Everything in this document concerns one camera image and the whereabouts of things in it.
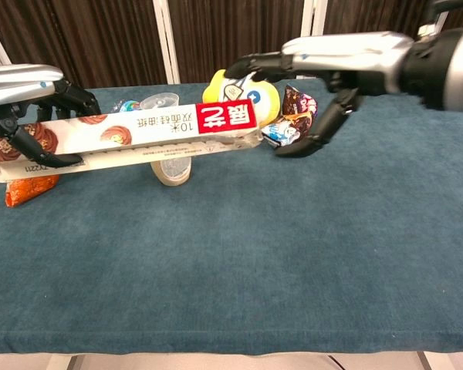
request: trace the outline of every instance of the candy wrapper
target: candy wrapper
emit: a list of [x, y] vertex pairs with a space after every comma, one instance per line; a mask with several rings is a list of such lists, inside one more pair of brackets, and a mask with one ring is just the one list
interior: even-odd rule
[[309, 133], [317, 117], [317, 101], [287, 85], [282, 115], [262, 129], [262, 134], [274, 147], [287, 146]]
[[15, 207], [52, 189], [59, 182], [59, 175], [14, 180], [7, 183], [5, 204]]

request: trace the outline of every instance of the orange snack package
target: orange snack package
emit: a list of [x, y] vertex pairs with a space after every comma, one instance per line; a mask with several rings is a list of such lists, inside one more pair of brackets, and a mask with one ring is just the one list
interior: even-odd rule
[[33, 177], [32, 179], [14, 180], [7, 183], [5, 204], [15, 207], [19, 204], [45, 193], [59, 182], [59, 175]]

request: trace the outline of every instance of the table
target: table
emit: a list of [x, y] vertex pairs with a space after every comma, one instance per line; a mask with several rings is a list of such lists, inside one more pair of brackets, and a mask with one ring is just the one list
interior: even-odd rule
[[[204, 87], [94, 92], [107, 111]], [[182, 187], [142, 164], [3, 198], [0, 352], [463, 351], [463, 114], [367, 98], [304, 159], [263, 143]]]

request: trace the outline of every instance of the yellow plush toy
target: yellow plush toy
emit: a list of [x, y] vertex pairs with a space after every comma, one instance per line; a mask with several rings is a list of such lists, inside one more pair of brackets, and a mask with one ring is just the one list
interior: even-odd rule
[[254, 103], [255, 118], [262, 127], [270, 124], [279, 114], [278, 90], [269, 82], [254, 82], [251, 75], [243, 79], [226, 79], [220, 69], [202, 94], [203, 103], [250, 99]]

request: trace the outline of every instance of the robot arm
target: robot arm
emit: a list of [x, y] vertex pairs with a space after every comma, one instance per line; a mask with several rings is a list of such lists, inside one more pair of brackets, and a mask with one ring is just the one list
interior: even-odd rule
[[29, 104], [39, 106], [39, 122], [52, 118], [53, 106], [59, 119], [70, 118], [71, 110], [77, 116], [92, 116], [101, 113], [94, 95], [65, 80], [62, 71], [55, 67], [0, 66], [0, 138], [6, 138], [19, 152], [44, 166], [65, 167], [80, 162], [81, 157], [75, 154], [57, 156], [46, 152], [18, 125]]
[[362, 96], [408, 93], [420, 96], [429, 109], [463, 112], [463, 29], [419, 42], [392, 32], [302, 37], [287, 42], [281, 52], [240, 58], [225, 77], [239, 79], [251, 72], [252, 79], [270, 82], [316, 76], [337, 94], [313, 132], [275, 150], [279, 156], [308, 156], [331, 140], [358, 110]]

